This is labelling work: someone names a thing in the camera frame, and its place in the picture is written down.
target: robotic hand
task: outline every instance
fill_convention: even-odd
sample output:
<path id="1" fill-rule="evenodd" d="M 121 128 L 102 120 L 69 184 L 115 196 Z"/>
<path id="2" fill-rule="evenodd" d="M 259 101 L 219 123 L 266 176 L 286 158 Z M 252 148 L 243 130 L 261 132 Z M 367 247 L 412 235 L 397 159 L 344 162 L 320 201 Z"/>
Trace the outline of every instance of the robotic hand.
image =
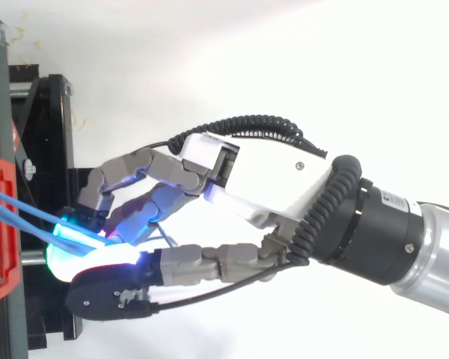
<path id="1" fill-rule="evenodd" d="M 163 144 L 180 160 L 144 147 L 93 169 L 70 221 L 104 230 L 113 242 L 138 245 L 159 221 L 203 195 L 257 228 L 274 230 L 264 236 L 261 248 L 183 245 L 143 252 L 136 264 L 83 271 L 73 278 L 67 296 L 77 316 L 150 316 L 270 280 L 279 271 L 308 265 L 309 258 L 449 313 L 449 209 L 380 190 L 361 178 L 354 157 L 327 161 L 324 151 L 280 117 L 235 117 Z M 112 192 L 145 177 L 160 183 L 107 219 Z M 233 284 L 182 301 L 150 302 L 150 286 L 216 279 Z"/>

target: white wall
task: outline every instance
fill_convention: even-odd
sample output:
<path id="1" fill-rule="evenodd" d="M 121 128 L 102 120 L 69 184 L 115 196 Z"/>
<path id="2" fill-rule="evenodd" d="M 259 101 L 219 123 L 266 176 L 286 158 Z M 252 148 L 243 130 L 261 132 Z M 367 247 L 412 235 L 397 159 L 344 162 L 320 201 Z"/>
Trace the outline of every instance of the white wall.
<path id="1" fill-rule="evenodd" d="M 0 17 L 19 38 L 11 62 L 73 82 L 77 166 L 200 123 L 277 114 L 357 156 L 379 187 L 449 206 L 449 0 L 1 0 Z M 200 202 L 165 228 L 181 243 L 260 240 Z M 77 341 L 52 335 L 31 353 L 336 357 L 449 358 L 449 316 L 312 263 L 151 319 L 87 322 Z"/>

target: red holder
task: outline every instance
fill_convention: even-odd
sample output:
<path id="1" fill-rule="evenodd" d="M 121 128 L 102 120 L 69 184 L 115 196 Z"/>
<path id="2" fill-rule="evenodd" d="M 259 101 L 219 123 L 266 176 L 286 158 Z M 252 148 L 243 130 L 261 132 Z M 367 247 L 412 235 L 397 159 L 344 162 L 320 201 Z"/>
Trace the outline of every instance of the red holder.
<path id="1" fill-rule="evenodd" d="M 0 159 L 0 192 L 16 198 L 15 165 Z M 16 208 L 0 201 L 10 211 Z M 0 221 L 0 299 L 20 282 L 18 229 Z"/>

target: glowing light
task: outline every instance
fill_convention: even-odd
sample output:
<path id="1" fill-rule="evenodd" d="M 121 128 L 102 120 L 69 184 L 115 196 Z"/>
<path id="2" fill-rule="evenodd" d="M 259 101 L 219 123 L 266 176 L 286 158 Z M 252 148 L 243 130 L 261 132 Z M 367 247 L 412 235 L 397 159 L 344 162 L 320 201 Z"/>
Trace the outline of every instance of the glowing light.
<path id="1" fill-rule="evenodd" d="M 140 251 L 128 243 L 107 245 L 95 249 L 84 257 L 69 254 L 54 245 L 46 249 L 46 263 L 57 279 L 70 282 L 79 272 L 112 264 L 136 264 Z"/>
<path id="2" fill-rule="evenodd" d="M 70 282 L 79 272 L 93 267 L 136 264 L 140 257 L 139 249 L 128 243 L 105 246 L 103 242 L 60 224 L 55 225 L 53 235 L 96 248 L 84 257 L 77 257 L 54 245 L 47 247 L 46 263 L 53 275 L 63 282 Z M 100 231 L 98 235 L 104 237 L 105 232 Z"/>
<path id="3" fill-rule="evenodd" d="M 70 241 L 88 245 L 93 248 L 105 247 L 105 243 L 93 239 L 77 230 L 72 230 L 71 228 L 64 227 L 61 224 L 55 225 L 55 228 L 53 229 L 53 236 L 69 239 Z"/>

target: black coiled cable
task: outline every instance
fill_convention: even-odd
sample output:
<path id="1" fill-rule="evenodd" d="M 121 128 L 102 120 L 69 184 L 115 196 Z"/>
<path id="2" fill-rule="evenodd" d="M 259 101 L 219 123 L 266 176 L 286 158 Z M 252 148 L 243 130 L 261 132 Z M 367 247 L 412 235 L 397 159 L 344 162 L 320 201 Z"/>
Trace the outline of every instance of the black coiled cable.
<path id="1" fill-rule="evenodd" d="M 343 203 L 361 178 L 361 165 L 352 156 L 339 156 L 332 163 L 333 174 L 320 196 L 296 228 L 286 258 L 296 266 L 307 266 L 314 243 L 331 214 Z"/>
<path id="2" fill-rule="evenodd" d="M 238 116 L 196 126 L 168 140 L 168 149 L 174 155 L 181 152 L 185 140 L 193 133 L 212 132 L 217 135 L 233 135 L 247 138 L 269 138 L 285 142 L 313 153 L 319 157 L 326 157 L 327 152 L 314 146 L 310 141 L 303 138 L 302 131 L 295 123 L 282 117 L 266 115 Z"/>

